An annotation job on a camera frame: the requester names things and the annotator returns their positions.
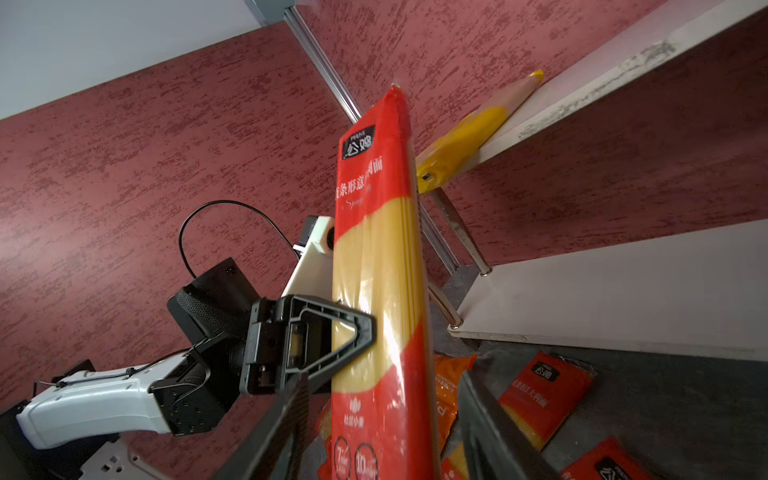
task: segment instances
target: white shelf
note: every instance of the white shelf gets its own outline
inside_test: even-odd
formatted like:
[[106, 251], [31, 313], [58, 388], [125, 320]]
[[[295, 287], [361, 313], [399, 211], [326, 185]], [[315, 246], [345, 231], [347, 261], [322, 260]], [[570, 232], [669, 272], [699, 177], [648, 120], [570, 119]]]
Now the white shelf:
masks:
[[768, 7], [768, 0], [670, 0], [542, 85], [462, 168], [523, 141]]
[[495, 266], [454, 336], [768, 360], [768, 220]]

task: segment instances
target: spaghetti package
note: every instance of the spaghetti package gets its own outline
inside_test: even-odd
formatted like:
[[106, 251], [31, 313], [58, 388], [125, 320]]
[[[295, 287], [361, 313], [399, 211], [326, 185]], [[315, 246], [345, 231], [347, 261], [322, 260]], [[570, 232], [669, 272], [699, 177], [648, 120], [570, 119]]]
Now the spaghetti package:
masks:
[[435, 355], [435, 394], [437, 395], [438, 450], [451, 433], [451, 425], [458, 411], [458, 382], [466, 370], [472, 369], [477, 355], [451, 358]]
[[333, 451], [331, 449], [331, 402], [328, 401], [315, 422], [315, 432], [323, 439], [326, 446], [326, 461], [317, 469], [317, 480], [331, 480], [333, 472], [330, 459]]
[[608, 437], [560, 474], [564, 480], [654, 480]]
[[[594, 372], [539, 352], [498, 402], [537, 450], [544, 448], [589, 389]], [[442, 463], [443, 478], [468, 480], [464, 445]]]
[[[411, 128], [392, 87], [339, 141], [333, 299], [376, 318], [376, 343], [331, 384], [336, 478], [436, 478], [434, 370]], [[338, 323], [332, 344], [353, 336]]]

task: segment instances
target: yellow pasta package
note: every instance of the yellow pasta package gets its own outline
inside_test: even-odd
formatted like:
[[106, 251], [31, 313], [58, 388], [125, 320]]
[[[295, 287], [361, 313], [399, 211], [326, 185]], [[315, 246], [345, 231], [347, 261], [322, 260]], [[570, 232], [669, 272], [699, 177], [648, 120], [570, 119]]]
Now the yellow pasta package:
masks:
[[462, 171], [469, 158], [538, 88], [544, 72], [537, 70], [496, 92], [447, 134], [416, 157], [419, 193], [426, 194]]
[[472, 369], [477, 354], [451, 358], [435, 355], [435, 394], [437, 395], [438, 448], [442, 452], [445, 441], [458, 413], [458, 383], [467, 370]]
[[[408, 108], [392, 87], [339, 141], [333, 299], [376, 318], [376, 343], [333, 377], [333, 471], [342, 480], [437, 478], [427, 322]], [[342, 324], [333, 347], [353, 336]]]

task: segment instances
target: gray floor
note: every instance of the gray floor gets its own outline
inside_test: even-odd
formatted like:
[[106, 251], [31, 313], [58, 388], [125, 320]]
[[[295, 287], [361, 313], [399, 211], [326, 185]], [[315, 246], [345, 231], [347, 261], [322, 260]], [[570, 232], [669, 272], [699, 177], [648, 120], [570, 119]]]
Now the gray floor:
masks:
[[[477, 273], [461, 268], [444, 287], [458, 306]], [[543, 451], [562, 470], [614, 435], [646, 469], [666, 480], [768, 480], [768, 362], [577, 349], [522, 343], [465, 343], [447, 332], [433, 306], [436, 352], [478, 353], [475, 370], [500, 396], [539, 350], [589, 362], [598, 377]], [[459, 442], [458, 423], [443, 456]], [[301, 478], [325, 459], [315, 442]]]

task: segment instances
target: pasta bag on floor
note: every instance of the pasta bag on floor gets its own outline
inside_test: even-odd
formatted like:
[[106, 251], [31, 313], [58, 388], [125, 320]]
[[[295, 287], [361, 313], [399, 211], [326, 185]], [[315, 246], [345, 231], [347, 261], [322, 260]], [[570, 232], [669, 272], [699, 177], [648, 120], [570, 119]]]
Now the pasta bag on floor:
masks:
[[608, 437], [589, 453], [561, 472], [563, 480], [655, 480]]
[[[542, 450], [589, 390], [594, 370], [539, 352], [498, 400], [525, 438]], [[442, 463], [443, 478], [468, 480], [461, 444]]]
[[[332, 381], [335, 478], [437, 478], [435, 373], [406, 99], [392, 87], [339, 141], [333, 299], [376, 343]], [[333, 347], [353, 333], [336, 324]]]
[[440, 452], [456, 420], [458, 383], [462, 379], [462, 374], [472, 369], [477, 358], [477, 354], [456, 358], [435, 354], [435, 394], [437, 395], [438, 450]]

